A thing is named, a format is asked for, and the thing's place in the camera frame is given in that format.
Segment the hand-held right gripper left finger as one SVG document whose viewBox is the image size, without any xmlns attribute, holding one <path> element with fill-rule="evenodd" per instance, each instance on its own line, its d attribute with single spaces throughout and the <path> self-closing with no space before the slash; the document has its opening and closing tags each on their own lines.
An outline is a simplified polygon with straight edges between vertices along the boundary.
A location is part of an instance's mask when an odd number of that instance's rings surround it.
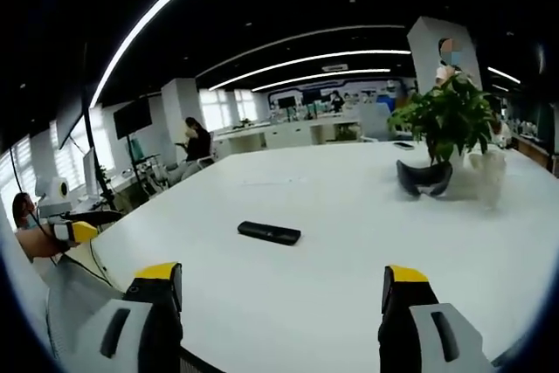
<svg viewBox="0 0 559 373">
<path fill-rule="evenodd" d="M 182 301 L 180 263 L 141 269 L 122 297 L 109 300 L 80 327 L 72 369 L 179 372 Z"/>
</svg>

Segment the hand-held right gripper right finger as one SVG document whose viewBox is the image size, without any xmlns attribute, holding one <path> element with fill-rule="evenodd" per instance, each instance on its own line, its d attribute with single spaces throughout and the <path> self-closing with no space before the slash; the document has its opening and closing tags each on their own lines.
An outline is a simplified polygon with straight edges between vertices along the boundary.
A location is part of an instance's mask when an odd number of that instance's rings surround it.
<svg viewBox="0 0 559 373">
<path fill-rule="evenodd" d="M 384 268 L 378 329 L 382 372 L 493 372 L 480 332 L 452 304 L 441 303 L 416 269 Z"/>
</svg>

